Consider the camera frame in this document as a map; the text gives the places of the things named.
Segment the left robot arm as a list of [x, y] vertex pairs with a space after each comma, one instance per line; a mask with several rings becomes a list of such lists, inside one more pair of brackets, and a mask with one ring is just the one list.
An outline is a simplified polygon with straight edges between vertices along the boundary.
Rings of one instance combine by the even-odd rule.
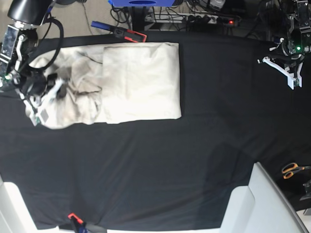
[[308, 0], [277, 0], [265, 23], [275, 45], [259, 64], [276, 69], [294, 90], [302, 87], [301, 70], [311, 55], [311, 6]]

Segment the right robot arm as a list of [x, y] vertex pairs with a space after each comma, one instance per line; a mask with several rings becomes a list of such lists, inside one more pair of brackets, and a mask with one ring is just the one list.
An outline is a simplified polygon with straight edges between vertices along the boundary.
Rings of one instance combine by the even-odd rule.
[[[26, 106], [26, 114], [33, 125], [44, 125], [49, 115], [46, 110], [56, 99], [65, 80], [56, 73], [48, 76], [44, 72], [54, 63], [64, 39], [64, 28], [60, 21], [51, 16], [54, 0], [14, 0], [8, 17], [13, 20], [7, 26], [0, 44], [0, 91], [15, 90]], [[31, 54], [41, 40], [37, 28], [45, 23], [54, 24], [60, 31], [58, 46], [52, 59], [43, 67], [29, 65]]]

